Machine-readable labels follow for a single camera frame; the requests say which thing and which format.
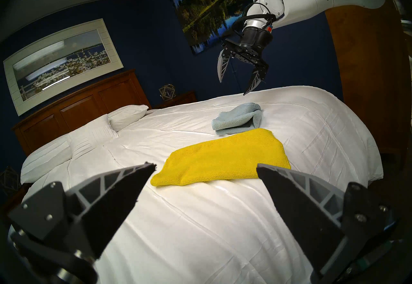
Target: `blue towel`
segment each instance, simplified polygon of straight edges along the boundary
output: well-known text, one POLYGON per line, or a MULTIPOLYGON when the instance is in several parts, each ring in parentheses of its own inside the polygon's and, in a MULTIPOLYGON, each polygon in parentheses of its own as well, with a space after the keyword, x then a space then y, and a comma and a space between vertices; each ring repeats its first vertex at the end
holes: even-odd
POLYGON ((231 111, 221 112, 212 120, 212 128, 217 135, 232 135, 259 128, 262 111, 260 105, 249 102, 231 111))

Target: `yellow towel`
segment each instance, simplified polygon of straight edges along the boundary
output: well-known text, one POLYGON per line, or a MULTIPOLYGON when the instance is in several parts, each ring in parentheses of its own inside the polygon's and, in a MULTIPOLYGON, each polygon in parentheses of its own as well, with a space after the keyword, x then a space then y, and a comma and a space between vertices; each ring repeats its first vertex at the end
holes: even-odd
POLYGON ((257 178, 258 163, 290 169, 283 145, 272 132, 254 129, 172 152, 153 186, 183 186, 211 180, 257 178))

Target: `white comforter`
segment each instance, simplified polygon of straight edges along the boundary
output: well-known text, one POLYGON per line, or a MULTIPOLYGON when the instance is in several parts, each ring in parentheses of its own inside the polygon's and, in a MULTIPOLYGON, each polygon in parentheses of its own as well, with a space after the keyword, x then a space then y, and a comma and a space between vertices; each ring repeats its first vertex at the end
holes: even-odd
MULTIPOLYGON (((350 181, 367 186, 382 178, 375 141, 348 107, 318 88, 287 87, 155 110, 53 169, 26 197, 51 181, 67 190, 145 161, 160 171, 172 151, 219 139, 212 119, 245 102, 262 107, 261 127, 283 143, 292 169, 342 190, 350 181)), ((96 269, 108 284, 305 283, 312 270, 259 179, 161 188, 148 181, 96 269)))

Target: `wooden headboard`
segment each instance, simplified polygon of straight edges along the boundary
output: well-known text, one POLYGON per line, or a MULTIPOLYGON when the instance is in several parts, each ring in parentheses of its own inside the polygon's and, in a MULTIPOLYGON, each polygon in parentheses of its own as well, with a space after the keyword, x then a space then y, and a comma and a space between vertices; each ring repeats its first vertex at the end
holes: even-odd
POLYGON ((151 108, 134 69, 69 94, 30 115, 12 130, 29 155, 61 135, 130 104, 151 108))

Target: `wooden nightstand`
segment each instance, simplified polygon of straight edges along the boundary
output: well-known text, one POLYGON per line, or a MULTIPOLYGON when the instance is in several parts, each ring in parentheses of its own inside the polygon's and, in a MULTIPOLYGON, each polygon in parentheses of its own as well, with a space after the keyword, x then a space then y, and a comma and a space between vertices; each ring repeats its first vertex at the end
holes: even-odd
POLYGON ((157 106, 153 107, 153 109, 163 109, 167 107, 178 106, 180 104, 192 103, 197 102, 196 96, 194 95, 194 91, 189 91, 187 93, 181 94, 172 100, 165 101, 157 106))

